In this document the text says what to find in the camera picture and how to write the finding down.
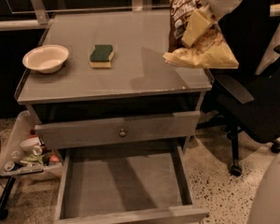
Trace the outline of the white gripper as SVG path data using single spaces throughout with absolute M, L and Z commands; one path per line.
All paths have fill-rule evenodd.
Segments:
M 187 48 L 191 48 L 214 24 L 214 18 L 219 21 L 225 15 L 234 11 L 243 0 L 201 0 L 208 8 L 195 9 L 189 18 L 186 31 L 181 41 Z

